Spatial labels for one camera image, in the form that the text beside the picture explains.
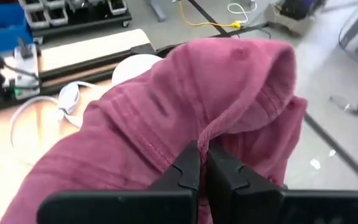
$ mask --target gray floor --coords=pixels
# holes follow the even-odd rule
[[[144,0],[127,1],[134,18],[129,28],[112,27],[79,37],[68,36],[50,41],[44,47],[138,28],[145,31],[155,48],[218,34],[211,26],[193,27],[186,24],[177,2],[160,0],[167,20],[158,23]],[[264,21],[263,10],[271,0],[256,1],[258,9],[249,14],[253,24]],[[242,15],[227,12],[226,6],[232,0],[196,2],[217,22],[243,20]],[[344,1],[329,1],[330,6],[342,3]],[[183,6],[191,22],[206,21],[188,1],[183,1]],[[351,102],[358,102],[358,64],[337,46],[339,31],[354,9],[350,7],[319,15],[312,30],[302,38],[292,37],[282,30],[266,30],[271,32],[273,39],[285,40],[294,46],[298,62],[296,94],[309,100],[309,114],[358,162],[358,118],[343,113],[328,101],[331,95],[339,95]],[[256,30],[239,37],[267,38],[267,35]],[[358,190],[357,174],[306,123],[300,142],[290,158],[286,183],[292,189]]]

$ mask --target pink hoodie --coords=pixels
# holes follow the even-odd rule
[[[282,185],[306,100],[293,95],[295,55],[283,42],[203,39],[90,103],[81,129],[23,181],[1,223],[35,223],[41,201],[66,189],[144,189],[192,140],[209,140]],[[211,223],[207,203],[199,222]]]

